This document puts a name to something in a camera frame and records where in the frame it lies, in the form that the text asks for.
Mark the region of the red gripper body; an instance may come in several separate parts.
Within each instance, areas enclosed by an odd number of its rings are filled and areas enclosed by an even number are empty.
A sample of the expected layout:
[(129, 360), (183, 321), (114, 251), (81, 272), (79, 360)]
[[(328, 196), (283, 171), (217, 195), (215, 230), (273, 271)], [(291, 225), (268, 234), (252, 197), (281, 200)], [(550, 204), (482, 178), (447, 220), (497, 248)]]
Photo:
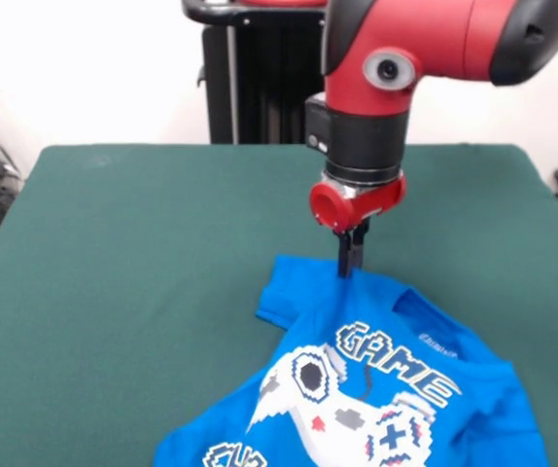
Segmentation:
[(309, 194), (314, 219), (331, 230), (352, 230), (372, 216), (393, 209), (404, 198), (404, 174), (378, 187), (343, 185), (324, 175)]

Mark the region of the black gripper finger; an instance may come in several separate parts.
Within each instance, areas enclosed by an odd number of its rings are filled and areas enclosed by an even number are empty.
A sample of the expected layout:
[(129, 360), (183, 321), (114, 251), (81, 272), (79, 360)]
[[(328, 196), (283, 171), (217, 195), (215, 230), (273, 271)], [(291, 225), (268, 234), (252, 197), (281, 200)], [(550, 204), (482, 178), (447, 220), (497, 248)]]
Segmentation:
[(369, 231), (369, 224), (370, 221), (366, 218), (353, 230), (351, 246), (351, 265), (353, 268), (360, 269), (363, 266), (365, 240)]
[(337, 276), (347, 278), (352, 272), (352, 232), (346, 231), (334, 235), (338, 239)]

